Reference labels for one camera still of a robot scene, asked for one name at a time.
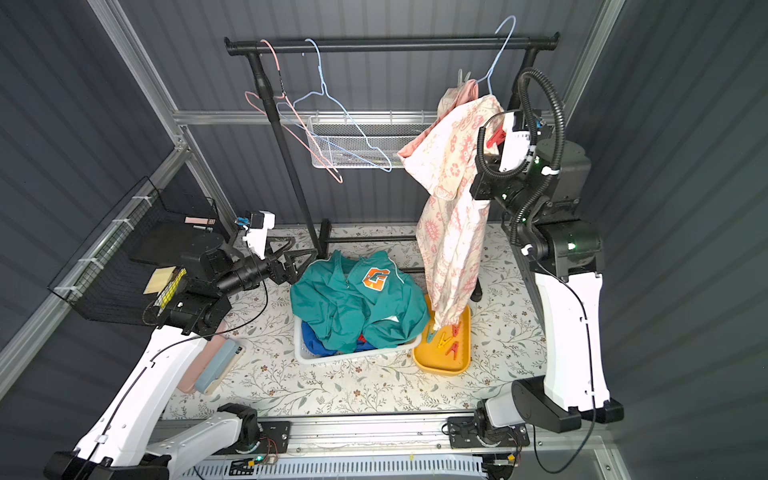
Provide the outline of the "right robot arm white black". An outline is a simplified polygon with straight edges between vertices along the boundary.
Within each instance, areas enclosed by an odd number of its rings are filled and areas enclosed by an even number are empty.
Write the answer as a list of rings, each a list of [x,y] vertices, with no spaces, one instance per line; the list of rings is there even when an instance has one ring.
[[[502,228],[543,325],[546,364],[542,375],[513,381],[479,402],[474,414],[478,439],[525,445],[527,426],[563,433],[584,421],[614,423],[625,416],[604,377],[599,328],[603,246],[597,229],[576,208],[591,168],[583,147],[567,141],[561,172],[531,210],[531,216]]]

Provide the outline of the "pink floral garment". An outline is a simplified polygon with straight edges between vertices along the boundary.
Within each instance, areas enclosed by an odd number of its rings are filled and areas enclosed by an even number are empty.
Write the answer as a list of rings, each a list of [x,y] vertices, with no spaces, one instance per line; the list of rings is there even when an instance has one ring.
[[[476,287],[490,211],[488,200],[470,192],[478,173],[477,133],[501,111],[495,96],[481,96],[478,83],[467,80],[445,92],[435,122],[397,152],[429,194],[416,238],[434,331],[460,321]]]

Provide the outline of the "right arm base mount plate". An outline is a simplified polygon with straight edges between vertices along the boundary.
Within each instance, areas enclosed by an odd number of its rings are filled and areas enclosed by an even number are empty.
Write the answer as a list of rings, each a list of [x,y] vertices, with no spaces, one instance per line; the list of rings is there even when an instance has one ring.
[[[452,416],[441,427],[452,449],[523,448],[530,445],[523,424],[493,427],[476,416]]]

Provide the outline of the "yellow clothespin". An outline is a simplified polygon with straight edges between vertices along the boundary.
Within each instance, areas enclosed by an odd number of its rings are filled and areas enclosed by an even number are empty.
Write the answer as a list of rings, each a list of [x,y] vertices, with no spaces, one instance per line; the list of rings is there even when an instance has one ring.
[[[440,336],[440,339],[437,344],[438,349],[444,349],[447,344],[449,344],[452,341],[452,338],[448,336],[445,332],[443,332]]]

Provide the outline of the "pink wire hanger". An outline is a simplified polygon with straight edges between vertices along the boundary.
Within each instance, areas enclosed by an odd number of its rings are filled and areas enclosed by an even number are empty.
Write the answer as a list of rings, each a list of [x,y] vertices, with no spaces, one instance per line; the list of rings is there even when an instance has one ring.
[[[313,47],[315,48],[316,54],[317,54],[317,57],[318,57],[318,67],[320,68],[322,66],[322,61],[321,61],[319,49],[317,48],[316,43],[314,42],[314,40],[312,40],[310,38],[305,39],[305,41],[309,42],[310,44],[312,44]],[[302,140],[298,136],[298,134],[296,134],[290,128],[288,128],[286,126],[283,126],[283,129],[285,131],[287,131],[288,133],[290,133],[311,154],[311,156],[320,163],[321,167],[323,167],[326,170],[326,172],[329,175],[331,175],[337,183],[343,184],[343,182],[344,182],[343,181],[343,177],[339,173],[338,168],[333,166],[331,160],[329,160],[326,156],[323,155],[322,149],[319,146],[319,144],[318,144],[318,142],[316,140],[316,137],[312,133],[310,133],[309,127],[304,122],[303,118],[299,115],[299,113],[295,109],[295,106],[294,106],[293,102],[288,97],[288,95],[287,95],[287,93],[285,91],[285,87],[284,87],[284,82],[283,82],[283,78],[282,78],[282,73],[281,73],[282,71],[281,71],[281,67],[280,67],[280,62],[279,62],[279,59],[278,59],[278,56],[277,56],[277,54],[275,52],[274,47],[266,39],[261,39],[260,43],[263,43],[264,45],[266,45],[268,47],[269,51],[272,54],[274,63],[275,63],[276,71],[278,73],[280,89],[281,89],[280,90],[281,91],[281,96],[276,97],[276,98],[278,100],[283,100],[283,102],[279,103],[279,105],[283,105],[284,104],[284,105],[287,105],[289,107],[290,112],[291,112],[291,116],[288,116],[286,118],[289,119],[290,123],[292,123],[293,125],[295,125],[297,127],[300,127],[302,130],[304,130],[305,133],[309,134],[309,136],[307,138],[311,142],[311,145],[308,145],[304,140]],[[256,57],[257,57],[256,59],[258,60],[259,59],[258,51],[257,51],[258,47],[256,47],[255,45],[256,45],[256,43],[254,43],[254,42],[248,43],[247,44],[247,47],[248,47],[248,52],[247,53],[248,54],[251,54],[251,53],[257,54],[256,55]],[[245,95],[246,101],[248,102],[248,104],[251,107],[253,107],[259,113],[261,113],[261,114],[263,114],[265,116],[267,115],[267,112],[264,109],[262,109],[262,108],[258,107],[257,105],[255,105],[253,103],[253,101],[252,101],[253,99],[258,99],[258,100],[264,101],[264,108],[266,109],[267,105],[266,105],[266,102],[265,102],[264,99],[262,99],[256,93],[251,92],[251,91],[245,91],[244,95]],[[280,118],[282,118],[281,115],[283,115],[284,112],[280,111],[279,108],[277,108],[277,106],[276,106],[276,109],[277,109],[278,116]]]

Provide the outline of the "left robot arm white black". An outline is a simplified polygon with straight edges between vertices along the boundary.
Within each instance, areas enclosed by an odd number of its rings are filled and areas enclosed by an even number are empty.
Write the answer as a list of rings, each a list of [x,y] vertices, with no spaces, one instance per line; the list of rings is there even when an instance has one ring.
[[[150,436],[193,361],[216,336],[217,320],[162,319],[134,370],[99,420],[70,451],[52,454],[47,479],[176,479],[227,448],[246,455],[264,447],[256,411],[228,403],[207,420],[159,443]]]

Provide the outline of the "green jacket orange letter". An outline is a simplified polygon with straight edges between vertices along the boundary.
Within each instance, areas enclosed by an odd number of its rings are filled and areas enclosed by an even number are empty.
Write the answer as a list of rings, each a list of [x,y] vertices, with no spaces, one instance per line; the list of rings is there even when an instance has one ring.
[[[310,339],[335,354],[397,347],[430,320],[422,289],[385,251],[358,259],[336,251],[313,262],[290,300]]]

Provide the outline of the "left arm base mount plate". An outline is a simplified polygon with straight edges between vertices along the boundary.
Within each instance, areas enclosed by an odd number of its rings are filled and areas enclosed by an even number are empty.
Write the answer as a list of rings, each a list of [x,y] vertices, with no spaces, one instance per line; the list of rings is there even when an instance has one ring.
[[[288,450],[292,423],[290,421],[260,421],[259,435],[249,444],[235,444],[215,452],[223,455],[282,455]]]

